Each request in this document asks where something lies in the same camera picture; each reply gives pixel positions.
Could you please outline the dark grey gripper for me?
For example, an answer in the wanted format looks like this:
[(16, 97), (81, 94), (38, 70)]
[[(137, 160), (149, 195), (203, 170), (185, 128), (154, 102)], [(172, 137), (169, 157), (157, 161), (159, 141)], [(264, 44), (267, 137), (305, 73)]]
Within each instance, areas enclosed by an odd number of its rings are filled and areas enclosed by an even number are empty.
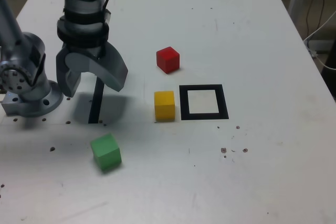
[(56, 74), (65, 96), (74, 96), (83, 72), (94, 74), (119, 92), (124, 87), (128, 69), (120, 53), (108, 42), (95, 48), (63, 47), (56, 56)]

